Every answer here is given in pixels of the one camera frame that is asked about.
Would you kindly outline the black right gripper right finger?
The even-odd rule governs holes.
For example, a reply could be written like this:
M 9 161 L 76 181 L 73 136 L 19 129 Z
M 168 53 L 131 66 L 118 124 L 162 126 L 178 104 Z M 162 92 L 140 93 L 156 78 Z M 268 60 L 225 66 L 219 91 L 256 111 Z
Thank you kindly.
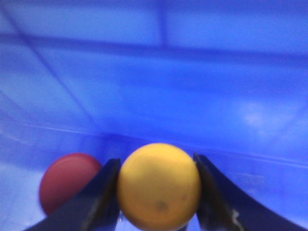
M 196 212 L 203 231 L 303 231 L 253 199 L 227 178 L 205 155 L 194 153 L 202 194 Z

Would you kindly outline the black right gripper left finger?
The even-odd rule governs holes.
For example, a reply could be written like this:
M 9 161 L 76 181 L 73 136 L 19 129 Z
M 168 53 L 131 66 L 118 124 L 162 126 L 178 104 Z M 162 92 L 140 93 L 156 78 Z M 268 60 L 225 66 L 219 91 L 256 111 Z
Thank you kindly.
M 120 159 L 110 159 L 71 200 L 28 231 L 114 231 L 119 217 L 116 183 Z

